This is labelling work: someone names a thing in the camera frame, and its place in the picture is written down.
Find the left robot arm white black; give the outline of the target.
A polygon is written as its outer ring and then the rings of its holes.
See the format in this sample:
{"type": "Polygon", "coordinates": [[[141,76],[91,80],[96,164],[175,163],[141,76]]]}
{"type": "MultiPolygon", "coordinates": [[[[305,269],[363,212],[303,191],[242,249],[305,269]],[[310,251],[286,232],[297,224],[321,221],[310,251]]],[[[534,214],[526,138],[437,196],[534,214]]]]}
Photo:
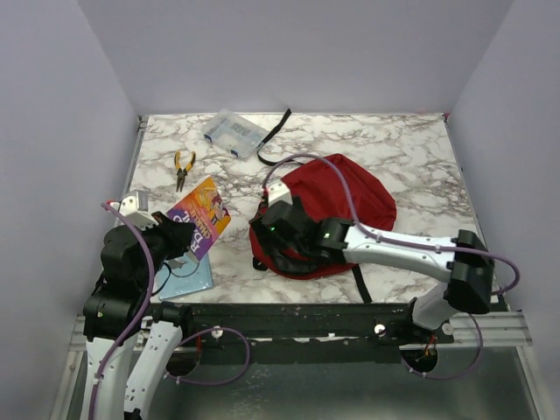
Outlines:
{"type": "Polygon", "coordinates": [[[83,308],[83,419],[147,418],[173,350],[193,338],[191,308],[161,304],[140,357],[131,360],[155,275],[163,263],[189,250],[195,230],[192,223],[170,220],[160,212],[152,216],[152,227],[139,230],[124,220],[103,238],[101,277],[83,308]]]}

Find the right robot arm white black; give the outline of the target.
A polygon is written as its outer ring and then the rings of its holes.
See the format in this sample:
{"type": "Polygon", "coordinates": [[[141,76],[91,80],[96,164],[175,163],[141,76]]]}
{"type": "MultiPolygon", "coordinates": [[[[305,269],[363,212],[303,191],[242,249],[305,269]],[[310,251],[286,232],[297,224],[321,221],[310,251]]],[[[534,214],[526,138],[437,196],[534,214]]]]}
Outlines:
{"type": "Polygon", "coordinates": [[[471,231],[443,238],[395,234],[336,217],[315,221],[298,202],[279,200],[257,212],[250,233],[255,260],[285,277],[322,277],[371,263],[436,279],[403,318],[387,324],[388,338],[398,344],[425,341],[460,312],[491,309],[494,259],[471,231]]]}

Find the red backpack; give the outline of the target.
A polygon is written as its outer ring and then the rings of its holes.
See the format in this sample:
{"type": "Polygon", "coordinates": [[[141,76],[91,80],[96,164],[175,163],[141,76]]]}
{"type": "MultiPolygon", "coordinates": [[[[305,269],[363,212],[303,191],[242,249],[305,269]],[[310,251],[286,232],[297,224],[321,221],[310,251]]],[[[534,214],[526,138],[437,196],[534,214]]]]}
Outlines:
{"type": "MultiPolygon", "coordinates": [[[[332,154],[326,159],[344,176],[360,221],[374,228],[392,230],[397,216],[396,203],[382,182],[341,154],[332,154]]],[[[318,160],[301,163],[297,169],[283,176],[282,181],[290,188],[294,206],[313,221],[320,222],[328,217],[351,218],[344,188],[327,164],[318,160]]],[[[359,265],[343,263],[334,257],[324,258],[317,253],[304,254],[283,245],[272,231],[267,230],[262,218],[270,205],[271,194],[264,191],[255,217],[249,222],[254,269],[272,270],[297,280],[311,280],[350,270],[363,302],[372,302],[359,265]]]]}

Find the orange yellow book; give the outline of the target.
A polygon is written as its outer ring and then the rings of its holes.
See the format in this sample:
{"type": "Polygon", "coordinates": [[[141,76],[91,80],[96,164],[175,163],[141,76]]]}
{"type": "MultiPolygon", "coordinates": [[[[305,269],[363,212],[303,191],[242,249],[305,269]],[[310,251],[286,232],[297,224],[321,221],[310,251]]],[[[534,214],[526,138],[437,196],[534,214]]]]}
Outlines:
{"type": "Polygon", "coordinates": [[[231,215],[212,177],[207,177],[167,211],[176,222],[195,226],[189,256],[199,262],[224,232],[231,215]]]}

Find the light blue notebook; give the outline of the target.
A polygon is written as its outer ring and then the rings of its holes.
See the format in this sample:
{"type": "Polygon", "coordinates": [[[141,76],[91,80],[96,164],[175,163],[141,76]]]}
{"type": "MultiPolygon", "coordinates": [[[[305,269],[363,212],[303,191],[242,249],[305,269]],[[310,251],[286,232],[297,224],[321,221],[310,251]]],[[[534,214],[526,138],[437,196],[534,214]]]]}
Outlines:
{"type": "Polygon", "coordinates": [[[208,255],[194,262],[184,255],[164,262],[155,276],[153,296],[160,300],[178,298],[214,287],[208,255]]]}

